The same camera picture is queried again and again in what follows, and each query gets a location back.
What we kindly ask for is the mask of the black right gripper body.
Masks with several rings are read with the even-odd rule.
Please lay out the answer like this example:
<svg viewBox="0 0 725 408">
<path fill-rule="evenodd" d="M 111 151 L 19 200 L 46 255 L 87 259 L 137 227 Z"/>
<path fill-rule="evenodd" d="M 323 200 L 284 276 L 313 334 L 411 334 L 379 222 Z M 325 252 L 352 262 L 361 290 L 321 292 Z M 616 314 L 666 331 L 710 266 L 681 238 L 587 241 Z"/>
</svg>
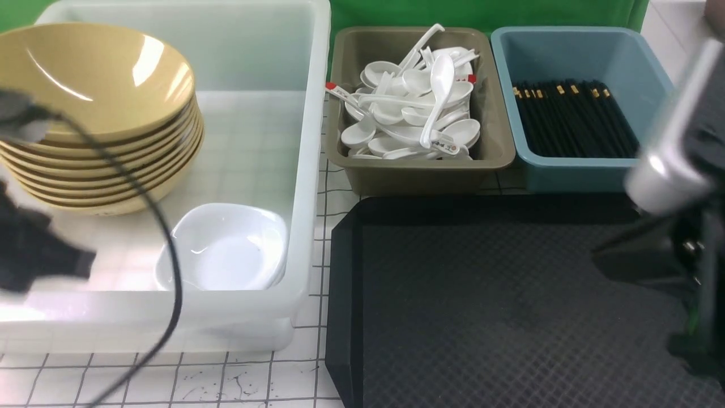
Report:
<svg viewBox="0 0 725 408">
<path fill-rule="evenodd" d="M 591 251 L 610 281 L 681 300 L 684 330 L 668 336 L 671 356 L 693 375 L 723 374 L 723 216 L 687 211 L 642 219 Z"/>
</svg>

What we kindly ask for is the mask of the silver right arm link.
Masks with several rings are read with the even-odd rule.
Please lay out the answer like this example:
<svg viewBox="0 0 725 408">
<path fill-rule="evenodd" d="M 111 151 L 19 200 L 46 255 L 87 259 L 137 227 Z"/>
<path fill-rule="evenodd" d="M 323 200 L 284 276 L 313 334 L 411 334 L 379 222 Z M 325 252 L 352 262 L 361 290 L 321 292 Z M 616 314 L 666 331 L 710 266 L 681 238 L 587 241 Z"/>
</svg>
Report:
<svg viewBox="0 0 725 408">
<path fill-rule="evenodd" d="M 722 196 L 724 179 L 723 42 L 707 39 L 669 96 L 624 186 L 653 216 Z"/>
</svg>

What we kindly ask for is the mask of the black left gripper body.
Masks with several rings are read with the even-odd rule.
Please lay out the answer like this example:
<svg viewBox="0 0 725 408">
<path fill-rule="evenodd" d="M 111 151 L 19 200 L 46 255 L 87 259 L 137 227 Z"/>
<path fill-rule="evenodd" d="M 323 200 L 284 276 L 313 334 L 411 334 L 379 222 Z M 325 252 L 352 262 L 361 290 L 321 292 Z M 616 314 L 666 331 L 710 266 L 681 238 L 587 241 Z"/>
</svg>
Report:
<svg viewBox="0 0 725 408">
<path fill-rule="evenodd" d="M 18 206 L 1 183 L 1 289 L 26 294 L 37 279 L 91 275 L 96 252 L 66 242 L 51 230 L 51 218 Z"/>
</svg>

